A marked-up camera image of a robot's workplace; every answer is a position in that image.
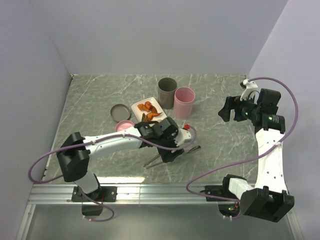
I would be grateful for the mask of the metal tongs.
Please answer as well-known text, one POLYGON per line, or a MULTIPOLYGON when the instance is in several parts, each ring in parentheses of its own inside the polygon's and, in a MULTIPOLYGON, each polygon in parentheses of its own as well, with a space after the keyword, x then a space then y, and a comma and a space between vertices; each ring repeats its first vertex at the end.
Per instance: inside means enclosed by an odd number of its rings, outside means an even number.
MULTIPOLYGON (((202 147, 201 147, 200 145, 197 145, 197 146, 191 148, 190 150, 185 151, 184 153, 182 153, 181 156, 182 156, 182 155, 190 154, 190 153, 192 153, 192 152, 195 152, 195 151, 197 151, 197 150, 200 150, 201 148, 202 148, 202 147)), ((157 166, 159 166, 159 165, 165 164, 165 162, 163 162, 162 160, 161 160, 160 162, 157 162, 157 163, 152 164, 155 160, 157 160, 157 159, 160 158, 160 157, 161 157, 160 154, 156 155, 156 156, 153 157, 151 160, 149 160, 148 162, 146 162, 146 163, 143 165, 143 167, 144 167, 145 169, 151 169, 151 168, 157 167, 157 166)))

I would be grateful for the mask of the roasted chicken wing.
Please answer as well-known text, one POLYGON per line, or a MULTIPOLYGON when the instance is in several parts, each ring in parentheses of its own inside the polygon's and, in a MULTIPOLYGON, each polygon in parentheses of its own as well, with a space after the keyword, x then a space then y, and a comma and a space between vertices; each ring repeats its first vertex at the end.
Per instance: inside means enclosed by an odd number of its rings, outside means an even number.
POLYGON ((148 114, 143 113, 142 118, 141 118, 141 122, 149 123, 153 120, 154 117, 158 117, 161 114, 162 114, 161 112, 158 112, 158 113, 150 112, 148 114))

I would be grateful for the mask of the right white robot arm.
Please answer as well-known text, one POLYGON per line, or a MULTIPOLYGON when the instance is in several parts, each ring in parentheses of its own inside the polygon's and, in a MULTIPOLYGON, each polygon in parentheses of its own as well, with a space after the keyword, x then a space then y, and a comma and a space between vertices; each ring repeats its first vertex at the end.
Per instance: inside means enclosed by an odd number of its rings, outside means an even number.
POLYGON ((223 214, 236 213, 279 222, 294 206, 295 198, 288 193, 283 173, 283 144, 280 139, 286 131, 285 118, 277 114, 281 93, 261 89, 258 99, 248 96, 228 96, 218 115, 224 122, 230 120, 234 111, 237 122, 249 120, 254 126, 258 145, 258 174, 251 186, 244 177, 228 174, 221 186, 206 185, 203 193, 206 201, 236 199, 239 204, 223 209, 223 214))

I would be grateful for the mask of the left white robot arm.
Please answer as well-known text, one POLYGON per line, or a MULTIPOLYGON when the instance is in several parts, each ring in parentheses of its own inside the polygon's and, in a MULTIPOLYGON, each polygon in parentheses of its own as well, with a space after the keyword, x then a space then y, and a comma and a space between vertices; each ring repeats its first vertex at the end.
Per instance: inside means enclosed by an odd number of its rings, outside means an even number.
POLYGON ((75 183, 89 201, 100 201, 103 190, 97 176, 88 169, 89 162, 123 150, 156 147, 164 163, 184 153, 181 148, 192 136, 167 117, 160 122, 139 122, 125 130, 100 136, 71 134, 56 156, 65 182, 75 183))

